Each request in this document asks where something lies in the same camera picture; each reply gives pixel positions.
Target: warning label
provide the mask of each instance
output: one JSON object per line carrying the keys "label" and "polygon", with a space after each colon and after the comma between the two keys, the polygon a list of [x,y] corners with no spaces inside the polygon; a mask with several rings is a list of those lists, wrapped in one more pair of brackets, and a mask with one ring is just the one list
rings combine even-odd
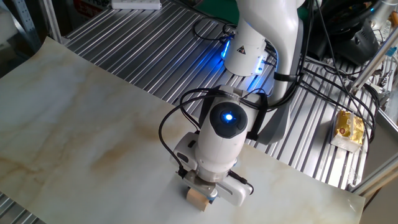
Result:
{"label": "warning label", "polygon": [[242,53],[242,54],[246,54],[246,51],[244,50],[244,46],[240,47],[240,48],[238,49],[238,52],[239,52],[239,53]]}

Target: black device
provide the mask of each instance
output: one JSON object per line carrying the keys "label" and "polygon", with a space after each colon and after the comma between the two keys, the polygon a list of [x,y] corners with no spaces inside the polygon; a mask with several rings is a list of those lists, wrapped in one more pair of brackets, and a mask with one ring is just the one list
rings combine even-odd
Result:
{"label": "black device", "polygon": [[[379,43],[367,19],[380,5],[378,0],[328,0],[321,6],[333,51],[355,65],[372,59]],[[308,56],[323,60],[328,54],[327,39],[315,13]]]}

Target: white box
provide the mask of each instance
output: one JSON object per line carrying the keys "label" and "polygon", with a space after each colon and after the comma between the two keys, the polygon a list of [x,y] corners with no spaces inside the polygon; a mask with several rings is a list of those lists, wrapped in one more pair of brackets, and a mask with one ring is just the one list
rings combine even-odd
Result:
{"label": "white box", "polygon": [[162,3],[160,0],[112,0],[112,8],[159,10],[162,8]]}

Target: metal rack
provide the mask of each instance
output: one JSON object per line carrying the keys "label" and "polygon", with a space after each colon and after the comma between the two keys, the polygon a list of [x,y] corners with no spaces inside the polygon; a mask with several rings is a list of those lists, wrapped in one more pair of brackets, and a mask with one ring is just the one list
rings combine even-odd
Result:
{"label": "metal rack", "polygon": [[[274,67],[266,65],[263,75],[238,77],[227,71],[220,57],[224,45],[193,35],[192,25],[203,16],[170,1],[162,1],[159,11],[109,9],[66,36],[65,46],[91,63],[171,103],[178,104],[180,95],[198,87],[231,85],[245,90],[272,90]],[[215,38],[222,34],[222,25],[203,20],[197,25],[200,35]],[[275,63],[272,57],[268,61]],[[341,63],[348,73],[357,72]],[[321,67],[306,67],[339,83],[336,76]],[[308,75],[304,79],[340,103],[348,98],[321,79]],[[359,92],[358,98],[371,105],[371,97]],[[198,116],[201,103],[187,111]],[[292,102],[291,127],[286,137],[272,145],[254,141],[246,143],[324,183],[345,189],[362,180],[367,146],[351,153],[329,144],[331,121],[338,108],[300,88]],[[0,214],[11,200],[0,196]],[[22,207],[13,202],[0,223],[15,221]]]}

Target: blue led light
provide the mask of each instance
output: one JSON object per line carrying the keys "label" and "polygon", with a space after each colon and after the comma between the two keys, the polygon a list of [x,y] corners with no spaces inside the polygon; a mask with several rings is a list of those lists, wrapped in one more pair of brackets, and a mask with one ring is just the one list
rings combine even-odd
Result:
{"label": "blue led light", "polygon": [[262,69],[260,70],[261,62],[262,62],[263,57],[260,58],[259,63],[257,64],[256,67],[256,73],[262,73]]}
{"label": "blue led light", "polygon": [[226,119],[227,121],[231,121],[231,120],[233,119],[233,117],[232,117],[232,115],[230,115],[230,114],[226,114],[226,115],[225,115],[225,119]]}
{"label": "blue led light", "polygon": [[222,55],[223,57],[225,57],[225,54],[226,54],[226,51],[228,50],[228,47],[229,47],[229,41],[226,43],[225,49],[224,49],[224,51],[221,53],[221,55]]}

